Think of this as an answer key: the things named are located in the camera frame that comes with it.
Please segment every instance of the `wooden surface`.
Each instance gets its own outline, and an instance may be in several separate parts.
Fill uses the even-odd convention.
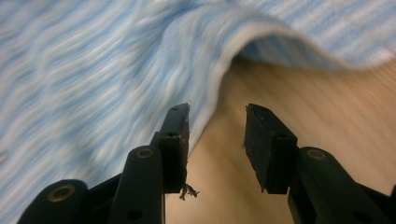
[[[299,147],[331,152],[349,174],[390,194],[396,184],[396,61],[324,72],[233,61],[218,107],[189,158],[197,198],[166,198],[167,223],[292,223],[287,196],[261,193],[242,149],[248,103],[270,108]]]

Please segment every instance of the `towel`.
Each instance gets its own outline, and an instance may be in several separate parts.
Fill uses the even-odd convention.
[[[235,55],[334,70],[395,51],[391,0],[1,1],[0,223],[53,182],[120,173],[172,105],[191,104],[192,150]]]

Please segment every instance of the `wooden table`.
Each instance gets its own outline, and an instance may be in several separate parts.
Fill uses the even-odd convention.
[[[331,152],[357,182],[386,194],[396,184],[396,60],[326,72],[237,58],[189,158],[187,182],[201,192],[167,196],[167,223],[292,223],[287,196],[261,193],[242,149],[249,103],[270,108],[299,147]]]

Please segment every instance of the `blue striped towel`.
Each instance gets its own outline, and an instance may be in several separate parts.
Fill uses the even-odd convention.
[[[191,146],[240,54],[367,68],[396,50],[391,0],[1,1],[0,223],[47,185],[92,187],[191,102]]]

